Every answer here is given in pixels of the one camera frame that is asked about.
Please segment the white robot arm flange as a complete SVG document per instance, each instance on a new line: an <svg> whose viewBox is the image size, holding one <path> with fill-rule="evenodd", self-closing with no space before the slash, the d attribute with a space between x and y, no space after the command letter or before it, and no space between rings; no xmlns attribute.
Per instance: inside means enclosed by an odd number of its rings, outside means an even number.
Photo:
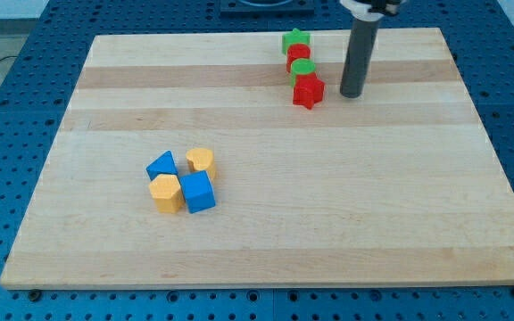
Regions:
<svg viewBox="0 0 514 321"><path fill-rule="evenodd" d="M346 10L360 21L379 21L385 16L396 16L406 0L340 0Z"/></svg>

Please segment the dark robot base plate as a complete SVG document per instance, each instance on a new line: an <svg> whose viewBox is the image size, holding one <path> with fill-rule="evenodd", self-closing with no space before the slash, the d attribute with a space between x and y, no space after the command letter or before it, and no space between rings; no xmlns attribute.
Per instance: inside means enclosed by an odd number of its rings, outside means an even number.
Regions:
<svg viewBox="0 0 514 321"><path fill-rule="evenodd" d="M220 16L312 13L315 0L220 0Z"/></svg>

